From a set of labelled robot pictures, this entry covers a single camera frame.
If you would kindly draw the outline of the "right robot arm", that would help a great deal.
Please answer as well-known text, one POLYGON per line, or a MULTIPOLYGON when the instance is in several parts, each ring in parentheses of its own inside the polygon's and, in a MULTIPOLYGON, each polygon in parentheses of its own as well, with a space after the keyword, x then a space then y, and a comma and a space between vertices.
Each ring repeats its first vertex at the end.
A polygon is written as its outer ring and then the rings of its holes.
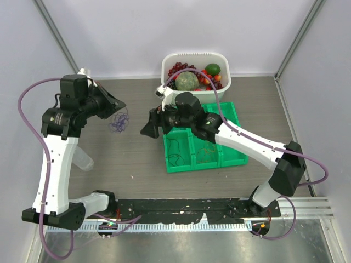
POLYGON ((153 139, 159 132, 168 134, 174 128, 188 128, 198 139, 237 150, 263 164, 273 173, 257 186, 249 197, 247 208, 253 216, 265 213, 280 196, 294 195, 306 170, 301 146, 270 141, 248 132, 223 116, 208 112, 190 92, 173 95, 173 90, 158 87, 155 91, 162 102, 149 112, 149 120, 140 131, 153 139))

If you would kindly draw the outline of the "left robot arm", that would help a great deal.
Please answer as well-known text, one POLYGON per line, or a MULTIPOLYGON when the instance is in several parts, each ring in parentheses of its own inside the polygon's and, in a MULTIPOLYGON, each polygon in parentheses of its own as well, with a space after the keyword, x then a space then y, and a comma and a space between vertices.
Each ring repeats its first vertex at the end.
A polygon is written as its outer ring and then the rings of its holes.
POLYGON ((78 147, 81 131, 90 117, 107 119, 123 109, 124 102, 113 97, 85 73, 59 79, 60 93, 54 107, 42 116, 35 136, 44 149, 39 187, 32 207, 22 211, 22 220, 66 230, 78 230, 85 218, 99 213, 112 218, 117 211, 114 193, 95 190, 88 196, 68 198, 71 166, 89 171, 93 160, 78 147))

